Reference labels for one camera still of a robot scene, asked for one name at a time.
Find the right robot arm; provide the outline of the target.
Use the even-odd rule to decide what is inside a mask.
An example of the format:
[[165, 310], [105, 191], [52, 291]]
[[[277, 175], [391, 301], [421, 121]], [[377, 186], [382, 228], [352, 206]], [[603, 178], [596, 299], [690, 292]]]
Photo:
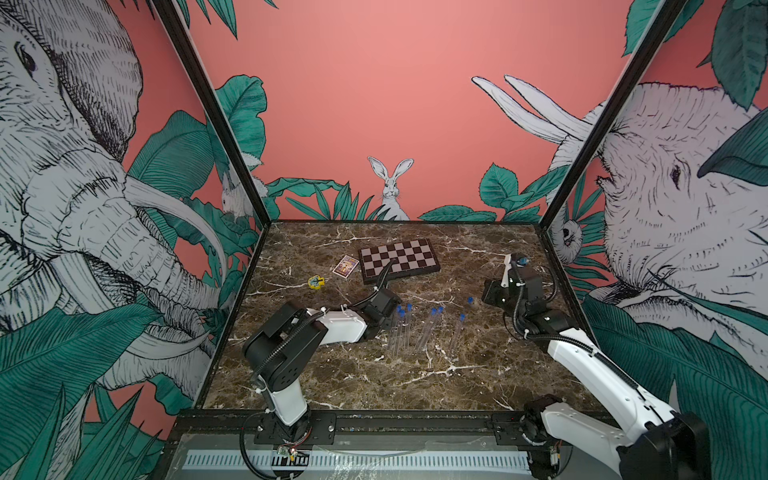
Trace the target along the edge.
[[657, 398], [603, 353], [568, 314], [550, 308], [542, 278], [526, 258], [506, 256], [501, 279], [485, 281], [482, 300], [501, 309], [509, 331], [537, 343], [573, 374], [614, 420], [604, 423], [545, 395], [524, 407], [520, 431], [527, 443], [568, 443], [623, 479], [711, 478], [705, 422]]

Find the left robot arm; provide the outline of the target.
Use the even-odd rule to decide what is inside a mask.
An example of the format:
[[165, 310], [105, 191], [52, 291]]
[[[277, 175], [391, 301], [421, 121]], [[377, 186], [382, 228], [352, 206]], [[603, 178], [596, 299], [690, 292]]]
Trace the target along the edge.
[[322, 345], [360, 343], [388, 329], [401, 299], [388, 288], [393, 263], [376, 277], [374, 291], [336, 310], [306, 308], [288, 301], [242, 347], [252, 379], [268, 409], [294, 431], [308, 420], [299, 377]]

